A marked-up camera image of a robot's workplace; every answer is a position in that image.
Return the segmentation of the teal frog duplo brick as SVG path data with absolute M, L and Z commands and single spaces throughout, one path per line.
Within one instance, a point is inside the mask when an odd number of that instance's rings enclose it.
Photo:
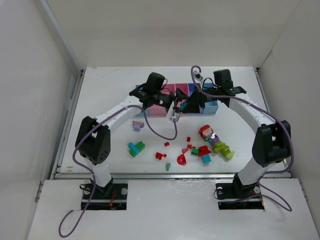
M 184 108 L 188 105 L 189 101 L 188 100 L 185 100 L 183 101 L 181 104 L 180 104 L 180 111 L 182 112 L 184 110 Z

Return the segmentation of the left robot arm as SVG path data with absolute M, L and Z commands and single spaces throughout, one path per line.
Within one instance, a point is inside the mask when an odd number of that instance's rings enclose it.
M 149 107 L 156 105 L 165 109 L 171 122 L 178 122 L 189 96 L 179 88 L 175 92 L 164 93 L 165 80 L 163 75 L 152 72 L 145 83 L 130 91 L 117 106 L 100 116 L 82 119 L 72 154 L 79 153 L 86 159 L 81 167 L 91 174 L 88 186 L 91 193 L 107 196 L 112 191 L 113 178 L 104 161 L 111 153 L 112 133 L 127 120 L 145 114 Z

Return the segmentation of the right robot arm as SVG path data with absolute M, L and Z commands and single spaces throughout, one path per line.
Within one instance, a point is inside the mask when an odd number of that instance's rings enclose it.
M 274 164 L 293 156 L 291 126 L 254 104 L 247 92 L 234 86 L 229 69 L 214 71 L 214 86 L 201 89 L 198 84 L 180 106 L 183 114 L 198 113 L 205 102 L 219 100 L 236 112 L 255 133 L 252 158 L 233 178 L 233 190 L 240 194 L 254 187 Z

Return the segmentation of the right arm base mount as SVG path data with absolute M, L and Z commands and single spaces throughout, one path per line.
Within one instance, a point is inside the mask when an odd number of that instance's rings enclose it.
M 215 184 L 214 197 L 219 210 L 264 210 L 260 193 L 257 185 L 240 189 L 233 182 L 219 182 Z

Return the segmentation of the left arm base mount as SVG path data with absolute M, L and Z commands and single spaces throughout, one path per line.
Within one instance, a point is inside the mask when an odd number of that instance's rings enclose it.
M 127 209 L 128 184 L 114 183 L 112 179 L 105 187 L 96 185 L 87 210 L 117 211 Z

